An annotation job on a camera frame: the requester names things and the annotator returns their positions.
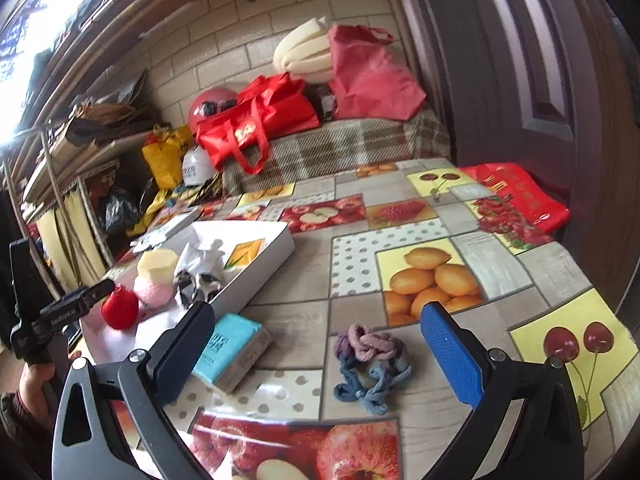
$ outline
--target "door panel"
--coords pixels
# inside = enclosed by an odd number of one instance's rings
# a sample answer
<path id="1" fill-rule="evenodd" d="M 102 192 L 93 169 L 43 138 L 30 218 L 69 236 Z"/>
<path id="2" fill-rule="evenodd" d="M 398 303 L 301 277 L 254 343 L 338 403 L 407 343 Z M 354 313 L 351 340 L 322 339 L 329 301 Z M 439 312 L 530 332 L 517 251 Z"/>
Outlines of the door panel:
<path id="1" fill-rule="evenodd" d="M 455 162 L 516 162 L 568 203 L 561 241 L 615 307 L 640 253 L 640 131 L 604 0 L 402 1 Z"/>

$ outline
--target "brick wall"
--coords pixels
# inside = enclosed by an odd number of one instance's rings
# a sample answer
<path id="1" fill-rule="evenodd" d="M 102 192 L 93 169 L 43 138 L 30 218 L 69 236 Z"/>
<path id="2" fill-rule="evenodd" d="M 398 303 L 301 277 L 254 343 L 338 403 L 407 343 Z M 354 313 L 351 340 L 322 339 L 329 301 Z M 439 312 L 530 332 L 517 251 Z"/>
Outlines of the brick wall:
<path id="1" fill-rule="evenodd" d="M 273 74 L 271 57 L 280 40 L 323 15 L 336 23 L 385 28 L 398 37 L 388 0 L 197 0 L 145 34 L 93 87 L 112 88 L 146 68 L 148 99 L 165 120 L 183 124 L 203 89 L 239 89 L 260 74 Z M 389 48 L 406 62 L 401 41 Z"/>

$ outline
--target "red shopping bag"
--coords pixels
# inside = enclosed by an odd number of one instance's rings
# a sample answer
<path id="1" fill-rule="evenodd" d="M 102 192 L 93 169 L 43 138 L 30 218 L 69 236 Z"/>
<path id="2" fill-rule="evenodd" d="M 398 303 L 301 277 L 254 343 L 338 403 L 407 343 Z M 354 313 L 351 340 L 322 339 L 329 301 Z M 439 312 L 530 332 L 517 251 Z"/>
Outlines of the red shopping bag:
<path id="1" fill-rule="evenodd" d="M 304 81 L 293 81 L 289 74 L 259 76 L 238 94 L 236 106 L 198 123 L 198 144 L 218 170 L 223 160 L 234 156 L 246 173 L 260 173 L 269 157 L 268 139 L 320 125 L 311 103 L 302 95 L 304 87 Z M 260 159 L 251 166 L 241 150 L 253 144 L 260 148 Z"/>
<path id="2" fill-rule="evenodd" d="M 329 30 L 337 119 L 377 117 L 406 121 L 427 95 L 409 69 L 385 48 L 394 37 L 381 28 L 337 25 Z"/>
<path id="3" fill-rule="evenodd" d="M 569 221 L 569 210 L 545 194 L 523 168 L 513 162 L 480 164 L 460 168 L 468 176 L 508 200 L 519 213 L 543 233 L 561 228 Z"/>

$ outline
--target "white container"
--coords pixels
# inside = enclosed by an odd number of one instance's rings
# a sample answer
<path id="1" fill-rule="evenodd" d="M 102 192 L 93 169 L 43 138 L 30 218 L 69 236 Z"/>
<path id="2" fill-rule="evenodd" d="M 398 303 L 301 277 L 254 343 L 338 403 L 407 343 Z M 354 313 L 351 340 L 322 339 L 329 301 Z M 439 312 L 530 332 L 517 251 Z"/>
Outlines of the white container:
<path id="1" fill-rule="evenodd" d="M 238 314 L 294 251 L 293 238 L 286 222 L 205 221 L 194 222 L 173 237 L 163 248 L 180 254 L 187 243 L 197 248 L 214 248 L 226 262 L 236 245 L 264 239 L 264 249 L 247 267 L 225 271 L 226 286 L 213 301 L 216 318 L 223 314 Z M 115 279 L 129 290 L 138 271 L 136 266 Z M 185 311 L 175 300 L 157 309 L 147 319 L 129 330 L 114 330 L 100 314 L 100 304 L 94 306 L 80 323 L 82 334 L 96 364 L 122 361 L 132 350 L 149 350 L 164 330 L 173 328 Z"/>

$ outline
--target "fruit-patterned tablecloth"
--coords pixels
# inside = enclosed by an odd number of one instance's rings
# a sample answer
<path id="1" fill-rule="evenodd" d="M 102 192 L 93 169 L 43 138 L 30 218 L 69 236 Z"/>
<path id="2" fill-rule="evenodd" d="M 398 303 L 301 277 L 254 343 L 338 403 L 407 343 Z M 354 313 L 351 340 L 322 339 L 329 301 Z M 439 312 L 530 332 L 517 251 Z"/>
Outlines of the fruit-patterned tablecloth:
<path id="1" fill-rule="evenodd" d="M 554 352 L 570 359 L 585 478 L 640 412 L 638 348 L 571 256 L 444 159 L 255 191 L 226 200 L 215 218 L 284 220 L 296 244 L 242 311 L 273 343 L 233 395 L 191 378 L 165 407 L 216 478 L 422 478 L 470 411 L 420 334 L 431 300 L 487 348 L 530 362 Z M 414 373 L 387 397 L 385 415 L 334 396 L 343 382 L 334 343 L 352 324 L 408 349 Z M 370 386 L 366 365 L 359 372 Z M 520 406 L 511 403 L 479 474 L 497 464 Z"/>

